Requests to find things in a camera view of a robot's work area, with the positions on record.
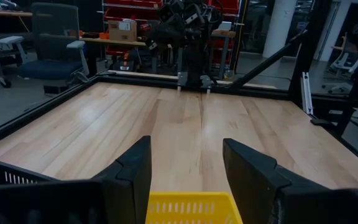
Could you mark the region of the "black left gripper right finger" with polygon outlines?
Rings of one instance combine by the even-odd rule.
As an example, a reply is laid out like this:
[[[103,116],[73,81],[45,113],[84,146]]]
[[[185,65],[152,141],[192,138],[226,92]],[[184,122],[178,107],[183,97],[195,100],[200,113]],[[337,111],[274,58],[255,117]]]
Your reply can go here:
[[[231,138],[223,139],[227,180],[244,224],[307,224],[327,188]]]

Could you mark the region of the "wooden workbench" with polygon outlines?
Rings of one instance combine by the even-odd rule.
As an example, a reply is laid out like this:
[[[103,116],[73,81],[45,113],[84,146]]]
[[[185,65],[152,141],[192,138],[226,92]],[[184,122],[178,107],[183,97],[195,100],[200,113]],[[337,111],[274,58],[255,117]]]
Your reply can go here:
[[[212,34],[213,37],[224,37],[226,38],[226,40],[228,40],[228,38],[232,38],[234,37],[234,32],[232,31],[223,31],[223,30],[216,30],[213,32]],[[80,44],[78,41],[82,41],[82,42],[94,42],[94,43],[99,43],[99,44],[107,44],[107,45],[118,45],[121,47],[132,47],[135,48],[136,51],[138,51],[139,47],[147,47],[145,42],[128,42],[128,41],[123,41],[123,40],[109,40],[109,39],[101,39],[101,38],[87,38],[87,37],[76,37],[75,35],[52,35],[52,34],[39,34],[39,37],[42,39],[59,39],[59,40],[70,40],[69,41],[69,46],[68,48],[76,48],[79,47]],[[212,47],[212,53],[209,53],[209,55],[207,56],[207,54],[205,54],[204,56],[206,58],[204,58],[204,62],[205,62],[205,68],[206,68],[206,72],[209,72],[212,66],[212,62],[213,62],[213,49],[214,47]],[[139,53],[137,52],[137,58],[139,59],[139,65],[134,65],[134,69],[133,71],[137,71],[140,68],[140,64],[141,64],[141,57],[139,56]],[[157,74],[157,59],[158,57],[156,55],[152,55],[152,73]],[[179,48],[178,50],[178,58],[177,58],[177,72],[182,72],[182,66],[183,66],[183,62],[184,61],[184,50],[183,48]]]

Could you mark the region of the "orange black shop vacuum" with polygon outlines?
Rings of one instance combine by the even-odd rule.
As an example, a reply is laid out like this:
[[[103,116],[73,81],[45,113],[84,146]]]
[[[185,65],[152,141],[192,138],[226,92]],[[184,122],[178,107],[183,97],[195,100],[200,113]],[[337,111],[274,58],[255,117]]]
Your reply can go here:
[[[123,56],[118,57],[110,66],[111,70],[122,72],[136,72],[139,68],[139,63],[134,54],[127,52]]]

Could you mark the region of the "brown cardboard box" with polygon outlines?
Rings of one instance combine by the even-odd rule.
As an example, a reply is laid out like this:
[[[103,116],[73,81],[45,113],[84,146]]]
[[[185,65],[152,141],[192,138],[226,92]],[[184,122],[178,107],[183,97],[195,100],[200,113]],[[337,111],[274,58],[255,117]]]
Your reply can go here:
[[[135,21],[109,21],[109,39],[116,41],[137,41],[137,23]]]

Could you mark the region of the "black slotted plastic basket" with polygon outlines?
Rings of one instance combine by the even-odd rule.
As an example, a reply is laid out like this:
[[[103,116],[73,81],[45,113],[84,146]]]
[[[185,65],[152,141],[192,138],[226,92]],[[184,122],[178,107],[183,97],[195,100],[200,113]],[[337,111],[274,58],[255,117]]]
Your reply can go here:
[[[0,161],[0,185],[38,184],[50,181],[58,179]]]

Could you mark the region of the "red storage shelf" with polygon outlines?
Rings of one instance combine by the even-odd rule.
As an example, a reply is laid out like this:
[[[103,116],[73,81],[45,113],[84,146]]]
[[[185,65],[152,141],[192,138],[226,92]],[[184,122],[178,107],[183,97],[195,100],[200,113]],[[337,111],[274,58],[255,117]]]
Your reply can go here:
[[[170,0],[103,0],[104,20],[121,21],[133,19],[139,24],[158,20],[157,10]],[[218,30],[235,31],[239,13],[239,0],[202,0],[223,13]]]

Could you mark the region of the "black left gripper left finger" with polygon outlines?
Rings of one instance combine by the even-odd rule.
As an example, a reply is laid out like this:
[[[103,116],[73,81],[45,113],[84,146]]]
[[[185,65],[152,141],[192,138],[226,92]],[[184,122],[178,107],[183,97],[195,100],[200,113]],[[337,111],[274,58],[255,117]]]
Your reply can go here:
[[[108,224],[145,224],[152,180],[151,137],[141,137],[92,179],[102,183]]]

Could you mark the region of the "white aluminium bracket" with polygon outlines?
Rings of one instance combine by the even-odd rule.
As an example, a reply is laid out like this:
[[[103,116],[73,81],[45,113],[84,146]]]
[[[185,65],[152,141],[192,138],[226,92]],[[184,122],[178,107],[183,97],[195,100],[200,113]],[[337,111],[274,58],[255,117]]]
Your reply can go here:
[[[313,102],[308,72],[303,72],[301,76],[301,99],[303,111],[308,115],[313,115]]]

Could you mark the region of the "blue office chair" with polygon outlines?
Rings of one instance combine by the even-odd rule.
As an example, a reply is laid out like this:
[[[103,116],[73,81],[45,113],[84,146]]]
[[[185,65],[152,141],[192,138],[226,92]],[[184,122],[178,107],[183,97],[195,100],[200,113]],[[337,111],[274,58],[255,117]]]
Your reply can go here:
[[[78,8],[67,4],[35,2],[32,11],[32,40],[36,60],[27,60],[22,48],[22,36],[0,39],[0,44],[12,44],[19,50],[23,64],[18,76],[40,80],[45,94],[59,94],[69,87],[89,82],[85,58],[85,42],[80,40]]]

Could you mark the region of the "yellow slotted plastic basket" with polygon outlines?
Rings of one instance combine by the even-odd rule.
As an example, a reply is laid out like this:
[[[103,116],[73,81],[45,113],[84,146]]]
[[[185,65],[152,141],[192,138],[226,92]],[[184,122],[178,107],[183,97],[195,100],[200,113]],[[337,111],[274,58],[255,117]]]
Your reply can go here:
[[[243,224],[225,192],[151,192],[145,224]]]

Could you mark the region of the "white round column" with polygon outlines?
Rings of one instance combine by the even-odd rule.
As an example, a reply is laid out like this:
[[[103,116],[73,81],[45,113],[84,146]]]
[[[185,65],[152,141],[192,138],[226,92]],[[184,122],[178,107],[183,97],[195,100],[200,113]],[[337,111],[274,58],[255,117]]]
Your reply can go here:
[[[285,46],[297,0],[275,0],[262,56],[269,58]]]

